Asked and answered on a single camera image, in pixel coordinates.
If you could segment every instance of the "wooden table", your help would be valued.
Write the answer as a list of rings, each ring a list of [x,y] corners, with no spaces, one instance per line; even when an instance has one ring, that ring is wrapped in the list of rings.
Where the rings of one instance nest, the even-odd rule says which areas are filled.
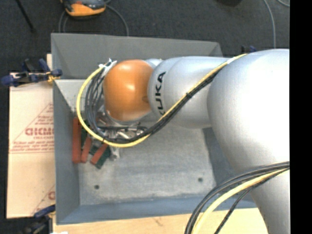
[[[212,212],[201,233],[213,234],[226,212]],[[54,224],[53,231],[68,232],[68,234],[183,234],[190,216],[190,214],[183,214],[70,225]],[[236,209],[220,233],[267,234],[268,232],[259,210],[248,208]]]

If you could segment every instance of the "yellow cable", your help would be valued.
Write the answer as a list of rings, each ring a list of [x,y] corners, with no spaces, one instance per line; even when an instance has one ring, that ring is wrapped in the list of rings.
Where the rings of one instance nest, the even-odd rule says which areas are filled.
[[[244,56],[245,54],[242,54],[240,56],[237,56],[237,57],[234,57],[234,58],[231,58],[229,60],[227,60],[226,62],[220,64],[219,66],[217,66],[215,69],[213,69],[212,71],[210,71],[208,74],[206,74],[196,85],[194,85],[184,96],[182,96],[159,120],[162,120],[168,113],[170,113],[174,108],[175,106],[177,106],[186,96],[188,93],[190,93],[196,86],[198,86],[201,82],[203,82],[205,79],[207,79],[208,77],[214,75],[216,72],[218,72],[219,70],[221,70],[224,66],[228,65],[230,62]],[[97,135],[95,132],[93,132],[84,122],[84,120],[82,119],[82,116],[81,116],[81,112],[80,112],[80,100],[81,100],[81,96],[82,96],[82,93],[84,91],[84,89],[86,88],[87,84],[92,80],[93,77],[95,77],[99,72],[101,72],[103,69],[103,67],[99,67],[98,69],[96,69],[85,81],[84,83],[82,84],[80,90],[79,90],[79,93],[77,95],[77,101],[76,101],[76,110],[77,110],[77,116],[78,116],[78,119],[81,123],[81,125],[83,126],[83,128],[91,135],[93,136],[94,138],[100,140],[101,142],[103,143],[106,143],[110,146],[114,146],[114,147],[131,147],[131,146],[135,146],[139,143],[141,143],[142,141],[144,141],[145,139],[147,139],[150,134],[142,137],[142,138],[139,138],[133,142],[130,142],[130,143],[124,143],[124,144],[120,144],[120,143],[113,143],[113,142],[110,142],[110,141],[107,141],[105,140],[103,137]]]
[[[200,229],[202,228],[202,225],[203,223],[207,220],[208,218],[208,215],[213,212],[222,202],[224,202],[226,199],[228,199],[229,197],[233,196],[234,194],[237,194],[239,193],[240,191],[242,190],[245,190],[263,180],[265,180],[266,178],[274,175],[274,174],[277,174],[277,173],[280,173],[280,172],[285,172],[287,171],[288,169],[280,169],[280,170],[277,170],[275,172],[271,172],[271,173],[268,173],[268,174],[265,174],[265,175],[262,175],[262,176],[259,176],[259,177],[256,177],[254,179],[251,179],[233,189],[231,189],[230,191],[226,192],[225,194],[223,194],[222,196],[220,196],[218,199],[216,199],[208,208],[207,210],[203,213],[203,215],[201,216],[201,218],[195,223],[194,225],[194,228],[193,228],[193,231],[192,231],[192,234],[198,234]]]

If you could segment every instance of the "dark gray carpet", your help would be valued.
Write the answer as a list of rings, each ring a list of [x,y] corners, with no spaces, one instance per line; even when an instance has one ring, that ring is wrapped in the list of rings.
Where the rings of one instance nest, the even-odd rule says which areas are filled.
[[[37,64],[51,50],[50,33],[58,31],[63,12],[59,0],[20,0],[36,33],[31,33],[15,0],[0,0],[0,77],[20,70],[25,58]],[[290,8],[266,0],[275,23],[276,47],[290,47]],[[220,43],[225,56],[274,47],[270,13],[263,0],[112,0],[129,26],[130,36],[208,40]],[[89,21],[68,20],[68,32],[124,35],[120,18],[111,10]],[[32,219],[5,219],[8,92],[0,89],[0,234],[14,234]]]

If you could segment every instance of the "blue clamp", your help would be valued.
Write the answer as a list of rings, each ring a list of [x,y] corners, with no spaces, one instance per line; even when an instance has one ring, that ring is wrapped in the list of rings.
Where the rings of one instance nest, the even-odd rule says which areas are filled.
[[[48,233],[53,232],[52,218],[49,216],[49,214],[54,212],[55,209],[55,205],[51,205],[35,213],[34,218],[36,219],[36,221],[27,225],[22,233],[39,234],[42,233],[43,230],[45,230],[44,233],[47,233],[47,231]]]
[[[18,87],[29,83],[37,83],[40,81],[52,82],[55,79],[60,78],[63,74],[61,69],[52,70],[44,59],[39,60],[39,72],[32,73],[35,70],[29,59],[26,59],[21,67],[22,72],[15,75],[7,75],[1,78],[1,83],[4,86]]]

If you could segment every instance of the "gray bin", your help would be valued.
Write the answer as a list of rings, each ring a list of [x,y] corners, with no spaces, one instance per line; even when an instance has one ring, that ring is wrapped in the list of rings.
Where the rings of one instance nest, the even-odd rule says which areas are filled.
[[[71,161],[72,120],[83,80],[108,58],[221,57],[216,42],[105,35],[52,34],[57,224],[189,214],[215,185],[233,174],[212,129],[168,124],[122,150],[101,169]],[[231,202],[221,205],[229,208]],[[240,207],[255,207],[250,198]]]

